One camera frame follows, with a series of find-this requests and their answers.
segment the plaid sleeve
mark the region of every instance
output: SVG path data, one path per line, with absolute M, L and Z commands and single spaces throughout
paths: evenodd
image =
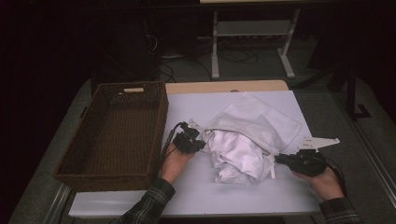
M 157 223 L 166 204 L 172 199 L 175 189 L 166 180 L 158 178 L 140 202 L 126 212 L 117 223 Z
M 319 204 L 328 224 L 363 223 L 347 198 L 337 198 Z

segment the table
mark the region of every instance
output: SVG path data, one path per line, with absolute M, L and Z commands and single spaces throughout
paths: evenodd
M 284 81 L 173 83 L 167 84 L 166 89 L 169 109 L 163 141 L 176 123 L 194 119 L 205 125 L 245 91 L 303 124 L 294 141 L 282 153 L 297 152 L 302 139 L 311 135 L 293 92 L 288 91 Z M 218 170 L 211 167 L 208 154 L 198 152 L 176 182 L 177 194 L 164 209 L 163 216 L 282 216 L 319 211 L 320 198 L 305 181 L 294 176 L 287 166 L 276 165 L 275 169 L 276 179 L 268 176 L 257 186 L 215 183 Z M 77 193 L 69 215 L 119 217 L 144 193 L 143 190 Z

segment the wicker basket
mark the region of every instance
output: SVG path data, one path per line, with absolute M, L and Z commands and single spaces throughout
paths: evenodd
M 54 177 L 76 192 L 147 189 L 167 109 L 163 82 L 100 85 Z

